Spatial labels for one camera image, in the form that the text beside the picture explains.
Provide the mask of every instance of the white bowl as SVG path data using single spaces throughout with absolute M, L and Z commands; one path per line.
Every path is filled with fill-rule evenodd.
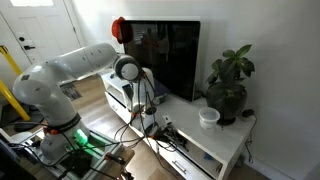
M 200 126 L 204 129 L 212 128 L 220 119 L 220 113 L 216 109 L 210 107 L 201 108 L 199 116 Z

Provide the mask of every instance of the white wall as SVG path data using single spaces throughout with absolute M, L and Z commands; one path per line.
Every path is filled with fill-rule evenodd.
M 199 16 L 202 88 L 213 60 L 252 43 L 256 73 L 245 82 L 259 122 L 252 154 L 294 179 L 320 161 L 320 1 L 72 0 L 87 44 L 112 43 L 119 16 Z

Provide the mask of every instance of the floor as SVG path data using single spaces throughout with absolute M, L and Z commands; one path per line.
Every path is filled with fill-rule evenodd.
M 104 85 L 100 76 L 91 76 L 74 83 L 82 97 L 72 101 L 82 117 L 82 121 L 89 127 L 110 137 L 114 137 L 116 131 L 125 125 L 118 115 L 108 106 L 104 95 Z M 123 140 L 135 139 L 138 136 L 128 128 L 123 135 Z M 136 180 L 173 180 L 184 179 L 159 155 L 157 158 L 153 151 L 141 141 L 133 148 L 135 155 L 127 166 Z M 268 179 L 250 167 L 243 165 L 235 167 L 228 180 L 265 180 Z

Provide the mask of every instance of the tv stand drawer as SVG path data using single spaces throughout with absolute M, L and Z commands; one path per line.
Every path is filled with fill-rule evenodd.
M 163 147 L 168 147 L 168 144 L 159 142 Z M 187 180 L 206 180 L 211 179 L 203 171 L 194 165 L 194 162 L 189 161 L 178 151 L 170 152 L 162 147 L 159 147 L 159 154 L 178 171 Z

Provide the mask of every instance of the black tv screen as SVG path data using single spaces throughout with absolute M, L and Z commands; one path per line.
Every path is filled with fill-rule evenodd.
M 126 54 L 151 69 L 171 92 L 193 100 L 199 21 L 125 20 L 120 30 Z

